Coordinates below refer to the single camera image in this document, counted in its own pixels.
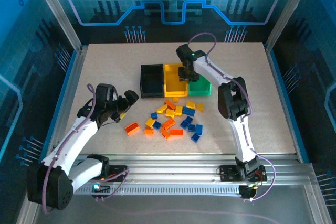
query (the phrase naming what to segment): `orange brick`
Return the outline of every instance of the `orange brick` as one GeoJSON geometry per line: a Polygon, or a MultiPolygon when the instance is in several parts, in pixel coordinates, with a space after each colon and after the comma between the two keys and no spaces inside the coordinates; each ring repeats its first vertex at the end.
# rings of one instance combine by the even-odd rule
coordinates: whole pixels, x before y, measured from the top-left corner
{"type": "Polygon", "coordinates": [[[131,135],[132,133],[136,132],[138,129],[140,129],[140,127],[137,123],[132,123],[125,128],[128,135],[131,135]]]}
{"type": "Polygon", "coordinates": [[[169,128],[173,127],[176,124],[174,119],[169,119],[168,121],[166,121],[164,124],[162,124],[162,128],[164,128],[165,130],[168,130],[169,128]]]}
{"type": "Polygon", "coordinates": [[[171,101],[166,100],[166,101],[164,102],[164,104],[167,104],[169,108],[171,108],[172,110],[175,110],[175,107],[176,107],[176,106],[175,106],[171,101]]]}
{"type": "Polygon", "coordinates": [[[147,128],[145,128],[144,133],[146,135],[154,135],[154,129],[151,129],[151,128],[147,127],[147,128]]]}
{"type": "Polygon", "coordinates": [[[161,134],[164,136],[165,139],[170,139],[169,133],[164,128],[161,128],[161,134]]]}
{"type": "Polygon", "coordinates": [[[171,136],[183,136],[183,129],[171,129],[169,134],[171,136]]]}

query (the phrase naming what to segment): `beige tabletop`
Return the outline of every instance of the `beige tabletop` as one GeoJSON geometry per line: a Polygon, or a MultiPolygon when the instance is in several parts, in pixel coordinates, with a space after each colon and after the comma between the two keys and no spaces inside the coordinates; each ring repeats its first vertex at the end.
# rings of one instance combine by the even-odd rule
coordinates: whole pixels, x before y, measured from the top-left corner
{"type": "MultiPolygon", "coordinates": [[[[140,96],[140,65],[179,63],[175,50],[182,43],[169,44],[90,44],[73,100],[67,131],[72,126],[78,110],[91,98],[87,83],[116,86],[119,95],[133,90],[140,96]]],[[[207,51],[212,44],[194,43],[193,50],[207,51]]],[[[293,141],[283,113],[278,92],[262,43],[218,43],[209,56],[225,72],[245,79],[247,92],[255,110],[249,118],[251,138],[260,153],[294,153],[293,141]]],[[[184,131],[183,137],[166,140],[160,132],[154,136],[143,133],[150,113],[164,104],[165,98],[141,99],[127,112],[119,123],[102,127],[86,144],[82,154],[234,154],[235,147],[229,122],[217,108],[218,93],[213,87],[210,97],[181,98],[179,104],[191,100],[204,104],[204,112],[196,111],[194,122],[203,125],[203,135],[198,143],[192,134],[184,131]],[[128,136],[124,128],[137,122],[141,128],[128,136]]],[[[179,128],[185,115],[175,117],[179,128]]],[[[158,121],[168,120],[159,115],[158,121]]]]}

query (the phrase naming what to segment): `yellow brick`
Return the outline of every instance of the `yellow brick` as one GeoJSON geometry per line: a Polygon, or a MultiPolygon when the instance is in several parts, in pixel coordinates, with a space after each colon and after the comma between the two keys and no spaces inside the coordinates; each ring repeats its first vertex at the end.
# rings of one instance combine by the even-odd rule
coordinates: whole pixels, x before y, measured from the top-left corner
{"type": "Polygon", "coordinates": [[[174,118],[175,117],[175,111],[167,109],[166,110],[166,116],[169,116],[170,118],[174,118]]]}
{"type": "Polygon", "coordinates": [[[190,109],[195,109],[196,104],[192,101],[188,101],[186,107],[190,109]]]}
{"type": "Polygon", "coordinates": [[[146,122],[146,126],[148,126],[149,128],[152,128],[154,123],[155,123],[155,120],[149,118],[146,122]]]}
{"type": "Polygon", "coordinates": [[[173,102],[176,102],[176,103],[178,103],[179,102],[179,100],[180,100],[180,98],[179,97],[173,97],[173,102]]]}
{"type": "Polygon", "coordinates": [[[204,110],[204,105],[203,105],[202,103],[198,103],[198,104],[196,105],[196,108],[197,108],[199,111],[203,112],[203,110],[204,110]]]}
{"type": "Polygon", "coordinates": [[[167,109],[167,107],[168,107],[168,105],[165,104],[162,107],[158,108],[156,111],[157,111],[158,114],[161,114],[167,109]]]}
{"type": "Polygon", "coordinates": [[[175,115],[182,115],[182,107],[181,106],[176,106],[175,115]]]}

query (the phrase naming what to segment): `toy brick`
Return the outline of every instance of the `toy brick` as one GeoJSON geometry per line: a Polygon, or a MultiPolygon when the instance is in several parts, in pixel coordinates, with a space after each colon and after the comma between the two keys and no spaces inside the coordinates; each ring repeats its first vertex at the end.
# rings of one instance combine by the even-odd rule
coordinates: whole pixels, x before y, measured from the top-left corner
{"type": "Polygon", "coordinates": [[[189,109],[194,109],[196,107],[196,104],[192,101],[187,101],[186,107],[189,109]]]}
{"type": "Polygon", "coordinates": [[[145,128],[144,133],[146,135],[154,135],[154,129],[151,128],[145,128]]]}
{"type": "Polygon", "coordinates": [[[183,129],[171,129],[170,136],[183,136],[183,129]]]}
{"type": "Polygon", "coordinates": [[[169,108],[171,108],[172,110],[175,110],[175,105],[171,102],[171,101],[169,101],[169,100],[166,100],[165,102],[164,102],[164,104],[167,104],[167,106],[169,107],[169,108]]]}
{"type": "Polygon", "coordinates": [[[157,113],[156,113],[156,112],[151,113],[151,118],[152,118],[152,119],[158,119],[158,117],[157,117],[157,113]]]}
{"type": "Polygon", "coordinates": [[[125,128],[128,135],[131,135],[132,133],[136,132],[138,129],[140,129],[140,127],[137,123],[132,123],[125,128]]]}
{"type": "Polygon", "coordinates": [[[174,118],[175,117],[175,111],[167,109],[166,110],[166,116],[169,116],[170,118],[174,118]]]}
{"type": "Polygon", "coordinates": [[[162,127],[165,130],[168,130],[169,128],[173,127],[176,124],[174,119],[169,119],[168,121],[166,121],[164,124],[162,124],[162,127]]]}
{"type": "Polygon", "coordinates": [[[201,135],[201,134],[203,133],[203,126],[200,125],[200,124],[197,124],[197,125],[195,126],[195,133],[196,133],[197,135],[201,135]]]}
{"type": "Polygon", "coordinates": [[[159,123],[158,121],[156,121],[154,124],[153,124],[153,128],[158,130],[159,128],[161,127],[161,123],[159,123]]]}
{"type": "Polygon", "coordinates": [[[188,123],[186,121],[183,121],[181,124],[180,124],[180,127],[183,128],[183,129],[186,129],[188,127],[188,123]]]}
{"type": "Polygon", "coordinates": [[[161,128],[161,134],[165,139],[170,139],[170,134],[164,128],[161,128]]]}
{"type": "Polygon", "coordinates": [[[155,120],[152,118],[149,118],[146,122],[146,126],[149,128],[152,128],[154,123],[155,123],[155,120]]]}
{"type": "Polygon", "coordinates": [[[175,102],[175,103],[178,103],[179,102],[179,100],[180,100],[180,98],[179,97],[173,97],[173,102],[175,102]]]}
{"type": "Polygon", "coordinates": [[[181,106],[176,106],[175,115],[182,115],[182,107],[181,106]]]}
{"type": "Polygon", "coordinates": [[[189,132],[195,132],[195,124],[189,124],[188,125],[188,131],[189,132]]]}
{"type": "Polygon", "coordinates": [[[196,105],[196,108],[197,108],[199,111],[203,112],[203,110],[204,110],[204,105],[203,105],[202,103],[198,103],[198,104],[196,105]]]}
{"type": "Polygon", "coordinates": [[[186,115],[194,116],[195,115],[195,110],[187,108],[187,107],[183,107],[182,113],[186,114],[186,115]]]}
{"type": "Polygon", "coordinates": [[[156,112],[157,112],[158,114],[161,114],[161,113],[163,113],[163,112],[167,109],[167,107],[168,107],[168,105],[165,104],[165,105],[163,105],[162,107],[158,108],[158,109],[156,110],[156,112]]]}
{"type": "Polygon", "coordinates": [[[200,139],[200,136],[197,135],[196,133],[191,137],[191,140],[194,141],[195,143],[197,143],[199,139],[200,139]]]}

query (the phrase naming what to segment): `blue brick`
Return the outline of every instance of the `blue brick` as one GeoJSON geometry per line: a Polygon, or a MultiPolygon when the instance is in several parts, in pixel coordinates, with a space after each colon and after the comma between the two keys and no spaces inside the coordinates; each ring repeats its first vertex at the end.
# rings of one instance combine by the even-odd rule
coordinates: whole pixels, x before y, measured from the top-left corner
{"type": "Polygon", "coordinates": [[[191,137],[191,140],[197,143],[197,141],[200,139],[200,136],[197,135],[196,133],[191,137]]]}
{"type": "Polygon", "coordinates": [[[153,124],[153,128],[154,129],[159,129],[161,127],[161,123],[159,123],[158,121],[156,121],[154,124],[153,124]]]}
{"type": "Polygon", "coordinates": [[[156,112],[152,113],[152,114],[151,114],[151,118],[152,118],[152,119],[158,119],[158,117],[157,117],[157,113],[156,113],[156,112]]]}
{"type": "Polygon", "coordinates": [[[189,124],[188,131],[189,132],[195,132],[195,124],[189,124]]]}
{"type": "Polygon", "coordinates": [[[180,124],[180,127],[183,128],[183,129],[186,129],[188,127],[188,123],[186,121],[183,121],[181,124],[180,124]]]}
{"type": "Polygon", "coordinates": [[[193,121],[193,118],[191,118],[190,116],[187,116],[186,119],[184,119],[188,124],[191,124],[191,122],[193,121]]]}
{"type": "Polygon", "coordinates": [[[195,115],[195,110],[187,108],[187,107],[183,107],[182,113],[186,114],[186,115],[194,116],[195,115]]]}
{"type": "Polygon", "coordinates": [[[201,135],[203,133],[203,125],[197,124],[195,126],[195,133],[197,135],[201,135]]]}

